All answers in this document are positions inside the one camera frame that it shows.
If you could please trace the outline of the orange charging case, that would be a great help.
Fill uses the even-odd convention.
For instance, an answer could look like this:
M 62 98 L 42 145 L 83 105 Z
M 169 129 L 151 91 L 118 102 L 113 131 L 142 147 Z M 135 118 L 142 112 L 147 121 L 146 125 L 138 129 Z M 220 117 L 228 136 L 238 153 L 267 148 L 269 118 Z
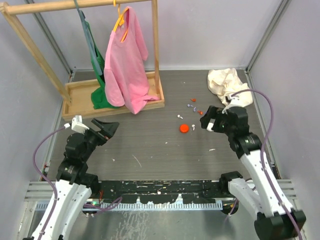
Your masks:
M 179 127 L 179 131 L 183 134 L 188 133 L 190 130 L 190 127 L 187 124 L 181 124 Z

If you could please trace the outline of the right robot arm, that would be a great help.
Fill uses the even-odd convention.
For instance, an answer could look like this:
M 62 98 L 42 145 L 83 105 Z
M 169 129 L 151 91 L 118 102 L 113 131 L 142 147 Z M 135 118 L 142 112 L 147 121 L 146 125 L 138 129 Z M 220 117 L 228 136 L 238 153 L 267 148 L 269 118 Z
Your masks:
M 240 201 L 254 220 L 254 229 L 261 240 L 302 238 L 306 222 L 302 210 L 295 210 L 275 178 L 259 137 L 250 132 L 248 113 L 243 107 L 225 110 L 209 106 L 200 119 L 203 129 L 225 134 L 230 148 L 247 169 L 255 189 L 251 189 L 237 172 L 224 173 L 219 179 L 219 191 Z

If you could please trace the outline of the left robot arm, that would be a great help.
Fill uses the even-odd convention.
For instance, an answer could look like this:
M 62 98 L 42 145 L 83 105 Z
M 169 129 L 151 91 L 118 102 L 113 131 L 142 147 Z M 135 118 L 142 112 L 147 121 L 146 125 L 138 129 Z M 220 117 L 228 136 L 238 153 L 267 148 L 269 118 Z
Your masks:
M 89 204 L 89 198 L 99 195 L 101 188 L 97 175 L 87 173 L 87 161 L 98 146 L 103 146 L 110 140 L 119 127 L 119 122 L 103 122 L 97 119 L 91 121 L 98 130 L 83 123 L 81 115 L 73 117 L 49 136 L 71 129 L 74 133 L 66 140 L 64 159 L 57 170 L 55 181 L 34 165 L 37 173 L 51 186 L 53 193 L 45 213 L 31 234 L 31 240 L 67 240 L 79 213 L 93 210 L 98 215 L 116 208 L 123 200 L 116 198 L 107 207 Z

